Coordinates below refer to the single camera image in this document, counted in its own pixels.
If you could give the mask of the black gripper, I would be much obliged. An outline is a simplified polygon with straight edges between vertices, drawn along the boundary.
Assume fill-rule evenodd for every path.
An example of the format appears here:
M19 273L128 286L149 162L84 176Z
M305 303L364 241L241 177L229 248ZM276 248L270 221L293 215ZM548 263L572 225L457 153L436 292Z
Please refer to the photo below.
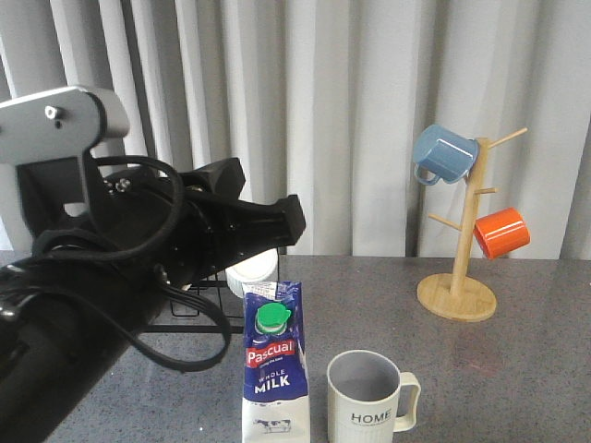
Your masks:
M63 284L121 284L145 280L158 263L170 275L210 274L295 245L306 229L299 197L241 201L244 183L237 158L189 173L149 157L35 162L33 272Z

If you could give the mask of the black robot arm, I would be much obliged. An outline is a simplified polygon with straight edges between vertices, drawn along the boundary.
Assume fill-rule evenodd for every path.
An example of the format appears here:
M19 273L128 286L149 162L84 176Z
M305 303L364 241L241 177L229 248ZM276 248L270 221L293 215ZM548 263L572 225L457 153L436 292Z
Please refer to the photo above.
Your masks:
M23 165L34 242L1 268L1 438L41 442L127 348L181 373L218 365L232 339L222 309L188 285L306 227L297 196L240 199L236 158L189 173L143 156ZM167 302L207 316L219 350L181 360L140 339Z

